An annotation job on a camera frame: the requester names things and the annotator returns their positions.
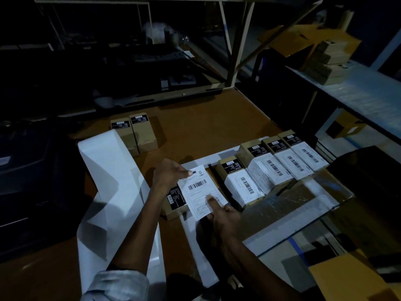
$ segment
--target hand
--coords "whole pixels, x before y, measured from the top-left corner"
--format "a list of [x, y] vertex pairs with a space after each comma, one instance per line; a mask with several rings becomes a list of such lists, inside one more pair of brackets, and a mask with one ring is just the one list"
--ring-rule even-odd
[[177, 185], [179, 179], [184, 179], [191, 175], [192, 171], [185, 170], [177, 162], [164, 158], [153, 172], [152, 188], [167, 195], [170, 189]]
[[208, 205], [213, 212], [206, 217], [213, 223], [214, 233], [218, 241], [229, 241], [237, 238], [237, 227], [241, 215], [231, 206], [221, 207], [214, 197], [206, 197]]

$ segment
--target right hand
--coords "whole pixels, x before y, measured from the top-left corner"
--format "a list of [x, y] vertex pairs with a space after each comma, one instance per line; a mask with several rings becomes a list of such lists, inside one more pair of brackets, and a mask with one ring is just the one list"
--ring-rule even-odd
[[239, 212], [228, 205], [221, 207], [211, 195], [208, 195], [206, 200], [213, 210], [206, 217], [213, 223], [216, 238], [221, 241], [236, 238], [237, 227], [241, 219]]

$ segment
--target forearm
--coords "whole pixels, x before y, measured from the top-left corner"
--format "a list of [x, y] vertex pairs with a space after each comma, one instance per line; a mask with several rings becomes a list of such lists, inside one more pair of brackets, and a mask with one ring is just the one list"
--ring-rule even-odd
[[268, 269], [240, 240], [228, 238], [221, 251], [235, 275], [261, 300], [301, 300], [299, 293]]
[[150, 190], [148, 200], [115, 254], [109, 270], [132, 269], [146, 275], [164, 193], [157, 186]]

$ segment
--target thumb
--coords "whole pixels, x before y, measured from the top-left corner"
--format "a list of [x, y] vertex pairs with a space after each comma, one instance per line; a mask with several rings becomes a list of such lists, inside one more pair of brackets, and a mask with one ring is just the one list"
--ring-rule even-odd
[[211, 196], [208, 195], [206, 197], [207, 203], [209, 204], [210, 208], [212, 208], [213, 212], [217, 212], [218, 210], [222, 210], [223, 208], [220, 207], [220, 204], [216, 201], [216, 199]]
[[178, 179], [186, 179], [192, 175], [191, 170], [178, 171]]

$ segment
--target left hand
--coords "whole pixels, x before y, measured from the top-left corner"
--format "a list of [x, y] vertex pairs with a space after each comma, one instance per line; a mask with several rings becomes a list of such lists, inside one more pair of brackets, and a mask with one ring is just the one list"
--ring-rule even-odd
[[184, 179], [191, 175], [192, 171], [185, 170], [177, 162], [164, 158], [153, 172], [152, 188], [157, 188], [167, 195], [170, 189], [177, 185], [179, 179]]

